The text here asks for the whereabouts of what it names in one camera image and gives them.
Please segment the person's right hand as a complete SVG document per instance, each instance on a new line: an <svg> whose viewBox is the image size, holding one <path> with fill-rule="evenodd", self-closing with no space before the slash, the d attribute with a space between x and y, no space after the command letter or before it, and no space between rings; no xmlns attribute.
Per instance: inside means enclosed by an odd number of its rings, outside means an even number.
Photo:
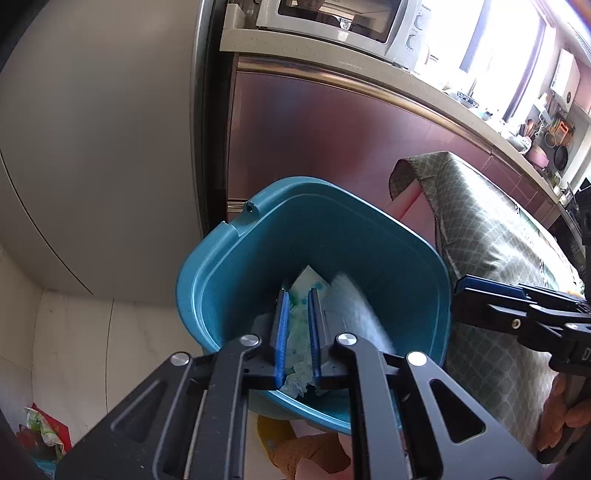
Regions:
<svg viewBox="0 0 591 480"><path fill-rule="evenodd" d="M578 429L590 424L591 408L587 399L568 407L565 402L565 390L568 375L559 373L553 381L551 392L544 404L536 435L536 449L543 451L555 447L562 438L565 427Z"/></svg>

